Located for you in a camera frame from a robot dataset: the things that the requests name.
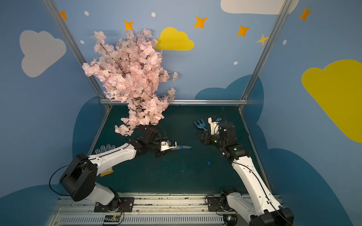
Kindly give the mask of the pink artificial cherry blossom tree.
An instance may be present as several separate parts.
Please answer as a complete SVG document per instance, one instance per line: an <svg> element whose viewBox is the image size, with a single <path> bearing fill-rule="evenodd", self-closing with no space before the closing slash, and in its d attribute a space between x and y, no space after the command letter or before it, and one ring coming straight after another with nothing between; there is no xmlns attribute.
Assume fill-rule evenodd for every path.
<svg viewBox="0 0 362 226"><path fill-rule="evenodd" d="M156 91L160 83L176 81L179 74L161 66L163 56L155 50L157 40L151 30L143 29L138 34L127 30L125 34L126 38L113 46L106 43L102 31L95 32L94 51L100 57L83 63L82 69L88 77L99 79L107 99L127 103L129 115L121 119L122 125L115 126L115 132L130 136L138 126L157 124L164 118L163 112L174 100L176 90L170 88L163 96Z"/></svg>

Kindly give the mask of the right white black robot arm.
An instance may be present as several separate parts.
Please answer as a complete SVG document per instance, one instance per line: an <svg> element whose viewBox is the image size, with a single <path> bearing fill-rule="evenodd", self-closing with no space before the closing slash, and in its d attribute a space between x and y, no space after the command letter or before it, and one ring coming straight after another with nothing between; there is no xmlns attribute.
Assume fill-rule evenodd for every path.
<svg viewBox="0 0 362 226"><path fill-rule="evenodd" d="M198 133L200 142L220 149L252 200L248 202L236 189L224 190L220 195L222 208L237 212L250 226L291 226L294 214L289 208L282 207L263 182L246 148L238 143L234 125L211 119L210 130L207 130L203 120L194 124L202 130Z"/></svg>

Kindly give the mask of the clear test tube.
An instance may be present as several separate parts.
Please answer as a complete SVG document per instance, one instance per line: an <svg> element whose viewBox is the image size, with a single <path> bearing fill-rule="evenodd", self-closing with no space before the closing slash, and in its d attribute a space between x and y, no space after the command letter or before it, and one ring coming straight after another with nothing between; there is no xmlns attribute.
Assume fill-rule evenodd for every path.
<svg viewBox="0 0 362 226"><path fill-rule="evenodd" d="M180 149L189 149L190 146L176 146L174 149L175 150L180 150Z"/></svg>

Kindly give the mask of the aluminium front rail bed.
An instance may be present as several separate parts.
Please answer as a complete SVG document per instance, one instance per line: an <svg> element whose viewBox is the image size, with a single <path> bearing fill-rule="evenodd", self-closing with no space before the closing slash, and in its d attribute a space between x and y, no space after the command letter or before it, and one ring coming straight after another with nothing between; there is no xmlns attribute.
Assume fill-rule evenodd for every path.
<svg viewBox="0 0 362 226"><path fill-rule="evenodd" d="M223 215L237 215L237 225L248 225L235 211L209 212L205 203L208 194L120 193L134 197L133 211L96 213L95 201L73 201L61 196L47 221L48 226L103 226L106 215L120 215L117 226L223 226Z"/></svg>

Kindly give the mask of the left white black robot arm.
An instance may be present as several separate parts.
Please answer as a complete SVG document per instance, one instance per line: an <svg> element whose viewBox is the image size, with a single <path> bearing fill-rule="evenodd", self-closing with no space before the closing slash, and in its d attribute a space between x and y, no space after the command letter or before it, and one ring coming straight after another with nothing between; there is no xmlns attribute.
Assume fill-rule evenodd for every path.
<svg viewBox="0 0 362 226"><path fill-rule="evenodd" d="M143 126L141 131L143 134L139 138L129 140L120 147L89 156L79 154L72 160L59 182L73 201L79 202L85 199L95 201L111 208L112 211L120 207L117 192L98 184L96 177L148 151L160 155L174 143L162 137L154 126Z"/></svg>

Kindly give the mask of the small circuit board right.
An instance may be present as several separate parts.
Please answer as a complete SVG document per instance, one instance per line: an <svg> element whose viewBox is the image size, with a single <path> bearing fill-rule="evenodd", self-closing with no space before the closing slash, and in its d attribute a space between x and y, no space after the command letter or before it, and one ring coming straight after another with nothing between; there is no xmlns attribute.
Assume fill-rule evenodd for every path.
<svg viewBox="0 0 362 226"><path fill-rule="evenodd" d="M238 223L237 215L223 215L222 220L224 226L236 226Z"/></svg>

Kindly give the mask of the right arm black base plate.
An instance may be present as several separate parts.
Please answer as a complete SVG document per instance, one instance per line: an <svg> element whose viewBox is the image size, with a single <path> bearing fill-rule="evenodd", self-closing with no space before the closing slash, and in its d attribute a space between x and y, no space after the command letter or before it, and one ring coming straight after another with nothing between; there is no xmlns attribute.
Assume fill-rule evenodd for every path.
<svg viewBox="0 0 362 226"><path fill-rule="evenodd" d="M207 195L205 197L205 203L209 212L225 212L219 196Z"/></svg>

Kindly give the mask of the aluminium frame rail back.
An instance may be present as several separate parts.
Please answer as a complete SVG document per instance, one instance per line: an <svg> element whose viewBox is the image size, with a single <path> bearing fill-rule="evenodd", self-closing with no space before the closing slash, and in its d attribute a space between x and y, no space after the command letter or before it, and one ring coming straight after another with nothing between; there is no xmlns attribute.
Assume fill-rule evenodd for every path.
<svg viewBox="0 0 362 226"><path fill-rule="evenodd" d="M127 105L126 102L111 101L109 99L100 99L100 103L103 105ZM240 100L223 100L223 99L175 99L169 101L170 105L247 105L248 101L244 99Z"/></svg>

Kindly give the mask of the small circuit board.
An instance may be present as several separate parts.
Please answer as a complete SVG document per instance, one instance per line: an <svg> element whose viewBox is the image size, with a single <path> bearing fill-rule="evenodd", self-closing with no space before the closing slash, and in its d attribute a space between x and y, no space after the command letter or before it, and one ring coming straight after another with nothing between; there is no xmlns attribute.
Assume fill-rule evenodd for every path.
<svg viewBox="0 0 362 226"><path fill-rule="evenodd" d="M224 226L236 226L238 223L237 215L223 215L222 220Z"/></svg>
<svg viewBox="0 0 362 226"><path fill-rule="evenodd" d="M108 225L117 226L117 225L120 224L121 220L122 220L122 217L120 215L106 215L103 218L102 225L104 225L104 226L108 226Z"/></svg>

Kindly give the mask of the small circuit board left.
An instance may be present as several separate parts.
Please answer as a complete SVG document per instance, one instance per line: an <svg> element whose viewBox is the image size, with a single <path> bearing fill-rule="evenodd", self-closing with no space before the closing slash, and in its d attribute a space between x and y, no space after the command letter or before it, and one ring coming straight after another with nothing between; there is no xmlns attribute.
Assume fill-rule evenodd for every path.
<svg viewBox="0 0 362 226"><path fill-rule="evenodd" d="M102 225L104 225L104 226L108 226L108 225L117 226L117 225L120 224L121 220L122 220L122 217L120 215L106 215L103 218Z"/></svg>

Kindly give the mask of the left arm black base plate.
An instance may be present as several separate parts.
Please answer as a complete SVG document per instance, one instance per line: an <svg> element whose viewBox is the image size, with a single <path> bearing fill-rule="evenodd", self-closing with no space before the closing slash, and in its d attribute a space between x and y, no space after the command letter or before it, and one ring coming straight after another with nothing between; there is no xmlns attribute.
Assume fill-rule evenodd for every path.
<svg viewBox="0 0 362 226"><path fill-rule="evenodd" d="M108 205L96 203L94 212L96 213L121 213L132 212L134 206L134 197L116 197Z"/></svg>

